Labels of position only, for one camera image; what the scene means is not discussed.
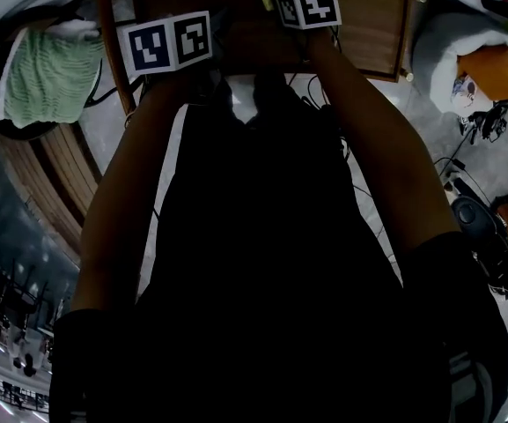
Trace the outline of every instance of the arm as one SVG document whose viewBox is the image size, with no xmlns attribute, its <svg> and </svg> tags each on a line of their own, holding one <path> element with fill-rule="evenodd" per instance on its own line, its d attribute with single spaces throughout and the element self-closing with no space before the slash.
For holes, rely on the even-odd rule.
<svg viewBox="0 0 508 423">
<path fill-rule="evenodd" d="M 132 116 L 85 218 L 72 310 L 134 305 L 159 174 L 186 83 L 180 74 L 161 81 Z"/>
<path fill-rule="evenodd" d="M 422 139 L 332 45 L 311 34 L 307 53 L 338 115 L 396 254 L 459 231 Z"/>
</svg>

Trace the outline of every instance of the black shirt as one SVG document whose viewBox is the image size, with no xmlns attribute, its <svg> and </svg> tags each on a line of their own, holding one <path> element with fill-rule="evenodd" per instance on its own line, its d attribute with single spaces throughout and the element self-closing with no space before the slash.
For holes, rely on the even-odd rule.
<svg viewBox="0 0 508 423">
<path fill-rule="evenodd" d="M 399 259 L 402 288 L 321 114 L 268 136 L 189 111 L 150 285 L 126 315 L 55 326 L 52 420 L 85 395 L 90 420 L 447 421 L 460 349 L 494 418 L 508 337 L 463 235 Z"/>
</svg>

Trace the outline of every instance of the green towel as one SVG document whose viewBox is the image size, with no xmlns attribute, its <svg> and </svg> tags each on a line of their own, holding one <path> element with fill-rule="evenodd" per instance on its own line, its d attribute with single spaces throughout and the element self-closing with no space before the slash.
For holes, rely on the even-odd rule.
<svg viewBox="0 0 508 423">
<path fill-rule="evenodd" d="M 102 39 L 63 39 L 28 28 L 13 44 L 0 83 L 0 119 L 22 129 L 33 122 L 79 119 L 103 57 Z"/>
</svg>

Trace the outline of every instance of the orange pillow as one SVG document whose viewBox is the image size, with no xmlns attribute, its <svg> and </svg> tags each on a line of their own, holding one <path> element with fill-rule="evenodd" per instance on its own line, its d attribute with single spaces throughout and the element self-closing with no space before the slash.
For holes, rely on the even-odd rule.
<svg viewBox="0 0 508 423">
<path fill-rule="evenodd" d="M 481 47 L 459 57 L 464 70 L 491 100 L 508 99 L 508 46 Z"/>
</svg>

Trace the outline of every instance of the railing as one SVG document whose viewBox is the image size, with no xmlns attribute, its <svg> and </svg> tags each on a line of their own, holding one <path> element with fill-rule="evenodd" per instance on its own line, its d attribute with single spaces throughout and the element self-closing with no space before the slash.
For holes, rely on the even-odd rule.
<svg viewBox="0 0 508 423">
<path fill-rule="evenodd" d="M 46 395 L 17 387 L 1 379 L 0 401 L 24 411 L 48 414 L 48 397 Z"/>
</svg>

